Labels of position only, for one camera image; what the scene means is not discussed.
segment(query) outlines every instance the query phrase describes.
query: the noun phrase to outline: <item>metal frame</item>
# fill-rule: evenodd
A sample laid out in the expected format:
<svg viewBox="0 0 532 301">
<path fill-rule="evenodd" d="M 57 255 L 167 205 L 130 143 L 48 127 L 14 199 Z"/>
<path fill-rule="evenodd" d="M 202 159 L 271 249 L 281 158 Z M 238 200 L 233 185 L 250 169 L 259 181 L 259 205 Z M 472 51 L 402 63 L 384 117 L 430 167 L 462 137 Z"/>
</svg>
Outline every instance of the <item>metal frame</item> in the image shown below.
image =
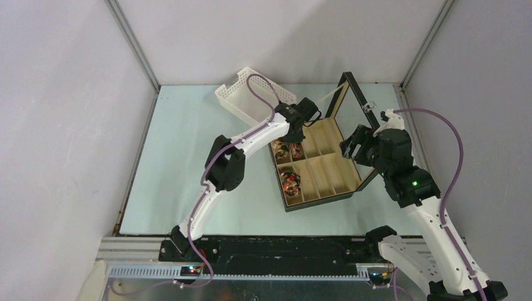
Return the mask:
<svg viewBox="0 0 532 301">
<path fill-rule="evenodd" d="M 129 47 L 131 47 L 131 51 L 133 52 L 133 55 L 137 58 L 137 61 L 141 65 L 142 71 L 144 71 L 144 74 L 148 77 L 148 80 L 150 81 L 153 89 L 155 89 L 155 92 L 158 93 L 161 89 L 161 84 L 155 77 L 155 74 L 153 73 L 153 70 L 148 62 L 148 59 L 146 58 L 146 55 L 142 51 L 142 48 L 139 44 L 139 41 L 135 37 L 135 34 L 133 33 L 133 30 L 131 30 L 131 26 L 129 25 L 129 22 L 127 21 L 127 18 L 124 15 L 124 12 L 122 11 L 122 8 L 120 7 L 120 4 L 118 4 L 118 0 L 105 0 L 105 3 L 107 3 L 107 6 L 109 7 L 109 11 L 115 18 L 115 21 L 117 22 L 118 27 L 120 28 L 120 31 L 125 37 L 125 40 L 127 41 L 127 44 L 129 44 Z"/>
<path fill-rule="evenodd" d="M 133 168 L 131 169 L 131 173 L 129 175 L 129 181 L 127 183 L 127 187 L 125 189 L 124 198 L 122 199 L 122 204 L 120 205 L 120 211 L 117 216 L 117 221 L 113 227 L 112 235 L 116 235 L 119 230 L 120 226 L 122 224 L 122 220 L 124 219 L 124 212 L 125 207 L 127 206 L 127 201 L 129 199 L 129 194 L 131 193 L 131 187 L 133 186 L 133 180 L 135 179 L 135 175 L 137 173 L 137 168 L 139 167 L 139 162 L 141 161 L 141 155 L 142 150 L 144 148 L 144 143 L 146 142 L 146 137 L 148 135 L 148 130 L 151 124 L 151 119 L 153 117 L 153 111 L 155 110 L 155 106 L 157 104 L 157 98 L 159 97 L 159 92 L 156 92 L 153 95 L 152 103 L 150 106 L 150 110 L 148 112 L 148 118 L 146 120 L 146 124 L 144 124 L 144 130 L 142 132 L 141 142 L 139 144 L 139 148 L 137 149 L 137 155 L 135 156 L 135 162 L 133 164 Z"/>
<path fill-rule="evenodd" d="M 417 51 L 416 56 L 414 57 L 414 60 L 410 64 L 407 74 L 405 74 L 405 77 L 401 82 L 402 88 L 407 87 L 410 81 L 412 80 L 412 77 L 414 76 L 417 68 L 419 67 L 421 60 L 427 54 L 427 50 L 430 48 L 430 45 L 432 45 L 432 41 L 436 37 L 436 34 L 440 30 L 440 28 L 442 27 L 442 24 L 449 15 L 449 12 L 455 2 L 456 0 L 445 0 L 444 4 L 442 5 L 442 8 L 438 13 L 438 16 L 432 23 L 432 26 L 430 27 L 430 30 L 427 33 L 427 36 L 423 40 L 421 47 L 419 47 L 419 50 Z"/>
<path fill-rule="evenodd" d="M 159 249 L 162 237 L 105 237 L 102 239 L 96 260 L 107 264 L 109 277 L 119 278 L 180 278 L 181 267 L 198 265 L 191 262 L 159 262 Z M 364 241 L 364 238 L 353 238 L 353 241 Z M 432 254 L 423 238 L 403 238 L 410 249 L 415 250 L 424 258 L 434 262 Z M 387 268 L 386 263 L 357 263 L 358 276 L 323 276 L 323 277 L 276 277 L 253 275 L 215 275 L 219 280 L 339 280 L 368 281 L 368 269 Z"/>
</svg>

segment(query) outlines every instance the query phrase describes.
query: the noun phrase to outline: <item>white tray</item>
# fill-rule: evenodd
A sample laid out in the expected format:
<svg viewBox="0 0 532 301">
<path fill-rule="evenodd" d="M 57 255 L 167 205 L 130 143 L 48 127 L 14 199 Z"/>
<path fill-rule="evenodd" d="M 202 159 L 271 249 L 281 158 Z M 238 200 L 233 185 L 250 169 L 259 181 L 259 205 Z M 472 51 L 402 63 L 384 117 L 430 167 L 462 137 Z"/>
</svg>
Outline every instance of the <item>white tray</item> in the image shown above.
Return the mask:
<svg viewBox="0 0 532 301">
<path fill-rule="evenodd" d="M 246 67 L 237 73 L 238 80 L 236 83 L 232 84 L 229 88 L 222 85 L 215 91 L 216 97 L 220 101 L 220 105 L 251 127 L 257 125 L 270 115 L 270 109 L 253 96 L 246 85 L 247 77 L 254 73 L 260 74 L 259 72 Z M 281 102 L 289 105 L 297 102 L 293 93 L 290 93 L 288 90 L 272 82 L 270 79 L 268 80 L 274 86 Z M 250 85 L 253 91 L 266 99 L 266 101 L 271 103 L 273 107 L 277 106 L 278 102 L 275 94 L 261 78 L 252 77 L 250 79 Z"/>
</svg>

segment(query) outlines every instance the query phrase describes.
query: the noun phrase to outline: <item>purple cable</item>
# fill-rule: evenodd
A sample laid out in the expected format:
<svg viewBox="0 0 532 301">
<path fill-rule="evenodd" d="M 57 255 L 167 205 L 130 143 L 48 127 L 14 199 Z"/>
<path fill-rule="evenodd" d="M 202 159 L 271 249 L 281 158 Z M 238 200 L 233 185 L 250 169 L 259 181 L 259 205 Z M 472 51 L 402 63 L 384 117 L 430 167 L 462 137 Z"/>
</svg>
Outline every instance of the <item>purple cable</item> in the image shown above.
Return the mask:
<svg viewBox="0 0 532 301">
<path fill-rule="evenodd" d="M 414 301 L 414 298 L 412 297 L 412 295 L 410 294 L 410 292 L 408 292 L 408 290 L 406 290 L 405 288 L 403 287 L 400 287 L 399 285 L 395 284 L 395 275 L 397 275 L 397 271 L 399 271 L 398 268 L 395 268 L 394 269 L 394 272 L 393 272 L 393 276 L 392 276 L 392 284 L 390 286 L 387 286 L 387 285 L 375 285 L 375 288 L 376 289 L 381 289 L 381 288 L 390 288 L 390 287 L 393 287 L 393 295 L 395 297 L 395 301 L 398 301 L 399 299 L 397 298 L 397 289 L 399 289 L 400 291 L 402 291 L 403 293 L 405 293 L 405 295 L 408 296 L 408 298 L 412 301 Z M 373 286 L 373 283 L 371 282 L 367 282 L 367 284 L 369 284 L 371 287 Z"/>
<path fill-rule="evenodd" d="M 265 78 L 264 76 L 260 75 L 260 74 L 251 74 L 249 75 L 247 78 L 246 78 L 246 85 L 248 87 L 248 89 L 250 90 L 250 92 L 255 96 L 257 97 L 261 102 L 263 102 L 264 104 L 266 104 L 268 106 L 268 108 L 271 109 L 272 113 L 270 114 L 270 117 L 268 118 L 268 121 L 264 122 L 261 126 L 259 126 L 258 128 L 256 128 L 255 130 L 251 131 L 249 134 L 247 135 L 244 135 L 242 138 L 232 142 L 231 144 L 225 146 L 225 147 L 222 147 L 222 149 L 220 149 L 216 154 L 215 156 L 212 158 L 212 160 L 209 161 L 209 164 L 207 164 L 207 167 L 205 168 L 205 171 L 203 172 L 203 175 L 201 176 L 201 182 L 200 184 L 206 188 L 205 192 L 201 195 L 201 197 L 199 198 L 198 202 L 196 202 L 196 205 L 194 206 L 194 208 L 192 209 L 192 213 L 190 214 L 190 217 L 188 219 L 188 242 L 190 243 L 190 247 L 192 247 L 192 249 L 194 250 L 194 252 L 199 256 L 199 258 L 205 263 L 205 265 L 207 266 L 207 268 L 209 269 L 209 274 L 210 274 L 210 277 L 209 279 L 205 282 L 205 283 L 202 283 L 202 284 L 197 284 L 197 285 L 194 285 L 194 284 L 185 284 L 185 283 L 181 283 L 181 282 L 177 282 L 176 280 L 166 280 L 166 281 L 162 281 L 162 282 L 157 282 L 155 283 L 154 285 L 151 285 L 150 287 L 147 287 L 143 290 L 140 290 L 138 292 L 133 292 L 133 293 L 119 293 L 117 292 L 113 285 L 111 285 L 111 291 L 113 291 L 114 294 L 116 295 L 119 295 L 119 296 L 131 296 L 131 295 L 137 295 L 137 294 L 140 294 L 140 293 L 143 293 L 147 290 L 150 290 L 154 287 L 158 287 L 160 285 L 164 285 L 164 284 L 170 284 L 170 283 L 174 283 L 174 281 L 176 281 L 176 283 L 179 283 L 181 286 L 183 287 L 191 287 L 191 288 L 197 288 L 197 287 L 204 287 L 205 285 L 211 283 L 211 281 L 213 281 L 213 278 L 215 276 L 214 274 L 214 271 L 213 271 L 213 267 L 211 266 L 211 264 L 209 263 L 209 261 L 207 260 L 207 258 L 205 258 L 201 252 L 197 249 L 197 247 L 194 245 L 194 242 L 192 241 L 192 238 L 191 238 L 191 225 L 192 225 L 192 220 L 193 220 L 193 216 L 196 214 L 196 211 L 198 210 L 200 204 L 203 202 L 205 196 L 207 195 L 207 193 L 209 192 L 209 185 L 206 183 L 206 178 L 207 178 L 207 175 L 208 173 L 211 171 L 211 168 L 213 167 L 214 163 L 216 162 L 216 160 L 218 160 L 218 158 L 220 156 L 222 156 L 228 149 L 230 149 L 231 147 L 239 144 L 239 143 L 242 143 L 243 140 L 245 139 L 248 139 L 249 137 L 255 135 L 256 133 L 258 133 L 259 131 L 261 131 L 262 129 L 264 129 L 265 127 L 268 126 L 268 123 L 270 123 L 271 121 L 273 121 L 274 117 L 275 117 L 275 109 L 274 107 L 268 103 L 268 101 L 266 101 L 266 99 L 262 98 L 260 95 L 258 95 L 255 91 L 253 91 L 253 89 L 251 88 L 251 85 L 250 85 L 250 79 L 252 77 L 259 77 L 261 78 L 262 80 L 264 80 L 266 82 L 266 84 L 272 89 L 272 91 L 274 92 L 275 94 L 275 97 L 277 98 L 277 100 L 279 101 L 279 103 L 281 102 L 281 99 L 279 98 L 279 95 L 277 94 L 277 92 L 275 91 L 275 88 L 274 86 L 270 83 L 270 81 Z"/>
<path fill-rule="evenodd" d="M 442 223 L 442 226 L 445 226 L 447 224 L 447 220 L 445 219 L 445 209 L 447 207 L 447 201 L 449 200 L 449 195 L 451 190 L 454 187 L 454 184 L 456 184 L 456 181 L 458 180 L 458 176 L 460 175 L 460 171 L 462 171 L 462 165 L 464 163 L 464 144 L 462 143 L 462 138 L 460 138 L 460 134 L 458 133 L 458 130 L 452 125 L 452 123 L 447 120 L 445 117 L 441 116 L 440 114 L 427 110 L 424 108 L 403 108 L 401 110 L 394 110 L 395 113 L 404 113 L 404 112 L 421 112 L 421 113 L 427 113 L 433 116 L 438 117 L 441 121 L 445 122 L 452 132 L 454 133 L 456 140 L 458 142 L 458 150 L 459 150 L 459 159 L 458 159 L 458 167 L 456 169 L 456 172 L 454 173 L 454 177 L 452 178 L 452 181 L 449 184 L 449 188 L 447 188 L 447 191 L 444 194 L 444 197 L 442 198 L 442 204 L 440 205 L 440 221 Z M 482 285 L 478 278 L 476 277 L 475 270 L 473 270 L 473 266 L 471 266 L 471 263 L 469 263 L 469 260 L 467 260 L 466 254 L 458 244 L 458 241 L 454 237 L 454 235 L 451 233 L 449 227 L 443 227 L 445 232 L 447 233 L 447 236 L 451 240 L 452 244 L 454 245 L 454 248 L 462 258 L 462 261 L 465 264 L 465 267 L 467 268 L 467 271 L 469 272 L 469 275 L 473 279 L 473 282 L 475 283 L 475 286 L 477 287 L 477 290 L 479 291 L 482 301 L 487 301 L 486 294 L 484 293 L 484 289 L 482 288 Z"/>
</svg>

